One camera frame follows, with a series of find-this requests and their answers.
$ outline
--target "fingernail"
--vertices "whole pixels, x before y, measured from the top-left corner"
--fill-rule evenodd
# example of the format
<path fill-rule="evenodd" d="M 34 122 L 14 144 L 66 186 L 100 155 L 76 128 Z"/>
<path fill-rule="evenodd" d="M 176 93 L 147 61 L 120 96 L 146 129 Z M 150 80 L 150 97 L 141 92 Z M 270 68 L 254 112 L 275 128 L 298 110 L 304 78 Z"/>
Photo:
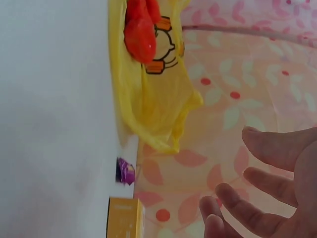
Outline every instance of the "fingernail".
<path fill-rule="evenodd" d="M 260 132 L 258 129 L 252 127 L 252 126 L 245 126 L 245 130 L 250 131 L 250 132 Z"/>

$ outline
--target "cartoon duck print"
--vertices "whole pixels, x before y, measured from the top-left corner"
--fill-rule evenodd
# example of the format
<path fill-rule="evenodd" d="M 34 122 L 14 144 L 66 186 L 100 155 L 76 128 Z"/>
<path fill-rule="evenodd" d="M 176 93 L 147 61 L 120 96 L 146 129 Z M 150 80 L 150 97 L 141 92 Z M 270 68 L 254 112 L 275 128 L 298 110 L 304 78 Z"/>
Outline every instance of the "cartoon duck print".
<path fill-rule="evenodd" d="M 176 57 L 176 46 L 171 37 L 172 26 L 169 17 L 162 16 L 155 25 L 156 32 L 156 54 L 151 63 L 145 64 L 147 74 L 162 74 L 166 68 L 174 67 L 178 64 Z M 184 44 L 179 49 L 179 55 L 184 55 Z"/>

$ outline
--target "finger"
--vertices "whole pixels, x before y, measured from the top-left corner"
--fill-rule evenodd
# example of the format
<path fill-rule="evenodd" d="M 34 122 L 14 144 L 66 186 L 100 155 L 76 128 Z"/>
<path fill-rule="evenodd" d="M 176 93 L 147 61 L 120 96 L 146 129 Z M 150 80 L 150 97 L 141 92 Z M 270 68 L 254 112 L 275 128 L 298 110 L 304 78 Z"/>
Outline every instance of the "finger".
<path fill-rule="evenodd" d="M 211 214 L 205 223 L 204 238 L 226 238 L 223 220 L 219 216 Z"/>
<path fill-rule="evenodd" d="M 253 186 L 275 199 L 293 207 L 298 206 L 292 180 L 272 175 L 256 168 L 247 168 L 243 176 Z"/>
<path fill-rule="evenodd" d="M 230 214 L 257 236 L 271 237 L 287 220 L 275 214 L 264 214 L 249 202 L 241 199 L 228 184 L 220 184 L 216 193 Z"/>
<path fill-rule="evenodd" d="M 242 130 L 249 151 L 262 162 L 294 171 L 300 153 L 317 140 L 317 128 L 290 133 L 260 132 L 252 127 Z"/>
<path fill-rule="evenodd" d="M 206 224 L 207 218 L 211 214 L 214 214 L 222 218 L 224 230 L 228 238 L 242 238 L 242 236 L 240 236 L 239 233 L 237 233 L 236 230 L 225 221 L 225 219 L 223 218 L 222 212 L 218 206 L 218 203 L 213 197 L 211 196 L 203 197 L 200 200 L 199 209 L 201 211 L 205 226 L 207 225 Z"/>

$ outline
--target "yellow box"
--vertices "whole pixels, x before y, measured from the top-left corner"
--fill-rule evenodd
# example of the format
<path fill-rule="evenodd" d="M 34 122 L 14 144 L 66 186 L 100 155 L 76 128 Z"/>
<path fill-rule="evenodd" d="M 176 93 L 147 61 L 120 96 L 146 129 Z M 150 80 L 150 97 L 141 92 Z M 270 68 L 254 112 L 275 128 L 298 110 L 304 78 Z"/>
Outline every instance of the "yellow box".
<path fill-rule="evenodd" d="M 110 198 L 107 238 L 143 238 L 145 208 L 139 199 Z"/>

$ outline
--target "hand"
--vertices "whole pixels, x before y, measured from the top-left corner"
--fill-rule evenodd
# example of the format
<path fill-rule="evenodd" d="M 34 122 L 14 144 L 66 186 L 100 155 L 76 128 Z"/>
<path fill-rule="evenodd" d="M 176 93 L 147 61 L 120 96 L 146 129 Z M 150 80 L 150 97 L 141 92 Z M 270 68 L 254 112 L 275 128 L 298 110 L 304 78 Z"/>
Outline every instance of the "hand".
<path fill-rule="evenodd" d="M 247 168 L 244 177 L 259 190 L 296 208 L 285 217 L 264 213 L 241 199 L 228 184 L 220 184 L 216 194 L 227 210 L 243 226 L 263 238 L 317 238 L 317 128 L 291 133 L 242 131 L 250 152 L 262 162 L 294 172 L 294 180 Z M 230 226 L 216 200 L 204 197 L 200 210 L 205 238 L 242 238 Z"/>

